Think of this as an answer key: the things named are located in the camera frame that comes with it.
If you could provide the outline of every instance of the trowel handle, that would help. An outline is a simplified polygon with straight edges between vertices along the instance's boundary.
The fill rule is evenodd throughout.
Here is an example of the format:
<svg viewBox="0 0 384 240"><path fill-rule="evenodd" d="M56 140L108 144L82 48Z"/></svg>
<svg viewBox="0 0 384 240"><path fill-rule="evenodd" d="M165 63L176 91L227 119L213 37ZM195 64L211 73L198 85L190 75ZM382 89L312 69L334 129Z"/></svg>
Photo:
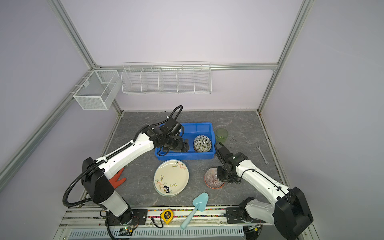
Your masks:
<svg viewBox="0 0 384 240"><path fill-rule="evenodd" d="M187 216L187 218L184 220L184 222L181 224L181 229L185 229L187 227L187 225L189 224L189 222L192 220L192 217L195 215L197 211L197 207L195 207L195 209Z"/></svg>

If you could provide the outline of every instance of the stack of plates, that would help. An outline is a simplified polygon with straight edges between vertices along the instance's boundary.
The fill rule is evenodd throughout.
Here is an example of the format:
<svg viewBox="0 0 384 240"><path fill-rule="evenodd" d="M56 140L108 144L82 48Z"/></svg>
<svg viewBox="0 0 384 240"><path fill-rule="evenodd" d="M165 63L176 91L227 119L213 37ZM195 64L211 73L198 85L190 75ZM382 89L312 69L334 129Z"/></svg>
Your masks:
<svg viewBox="0 0 384 240"><path fill-rule="evenodd" d="M156 170L154 186L163 196L171 197L179 194L187 185L189 171L179 160L172 159L163 162Z"/></svg>

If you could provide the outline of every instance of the black and white floral bowl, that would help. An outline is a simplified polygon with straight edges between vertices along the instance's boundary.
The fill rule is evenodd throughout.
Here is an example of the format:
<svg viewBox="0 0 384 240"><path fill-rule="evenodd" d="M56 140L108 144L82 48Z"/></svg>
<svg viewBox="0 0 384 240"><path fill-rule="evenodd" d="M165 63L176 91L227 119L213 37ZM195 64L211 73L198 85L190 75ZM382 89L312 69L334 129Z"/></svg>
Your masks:
<svg viewBox="0 0 384 240"><path fill-rule="evenodd" d="M212 142L209 137L199 135L193 141L193 148L196 152L209 152L212 148Z"/></svg>

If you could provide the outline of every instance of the light blue trowel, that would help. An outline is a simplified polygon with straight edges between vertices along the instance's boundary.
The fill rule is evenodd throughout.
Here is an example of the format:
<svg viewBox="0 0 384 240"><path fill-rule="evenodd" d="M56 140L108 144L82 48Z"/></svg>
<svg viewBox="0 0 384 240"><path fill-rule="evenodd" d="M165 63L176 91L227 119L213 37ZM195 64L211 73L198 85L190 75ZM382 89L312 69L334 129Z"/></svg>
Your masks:
<svg viewBox="0 0 384 240"><path fill-rule="evenodd" d="M203 192L197 198L193 200L193 206L195 206L195 209L187 216L187 218L184 220L184 222L181 224L181 229L185 229L189 222L192 220L192 217L195 215L196 211L199 210L200 212L205 210L205 207L207 206L208 202L208 194L206 192Z"/></svg>

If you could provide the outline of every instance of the green glass cup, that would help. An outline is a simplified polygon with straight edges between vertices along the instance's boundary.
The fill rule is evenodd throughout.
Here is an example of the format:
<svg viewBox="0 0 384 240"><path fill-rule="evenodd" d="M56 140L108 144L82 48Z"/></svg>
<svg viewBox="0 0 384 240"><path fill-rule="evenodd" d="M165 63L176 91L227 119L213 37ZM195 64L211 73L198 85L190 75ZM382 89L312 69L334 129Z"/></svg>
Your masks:
<svg viewBox="0 0 384 240"><path fill-rule="evenodd" d="M222 144L225 143L226 139L228 137L228 131L224 128L219 128L215 132L215 139L216 142L221 142Z"/></svg>

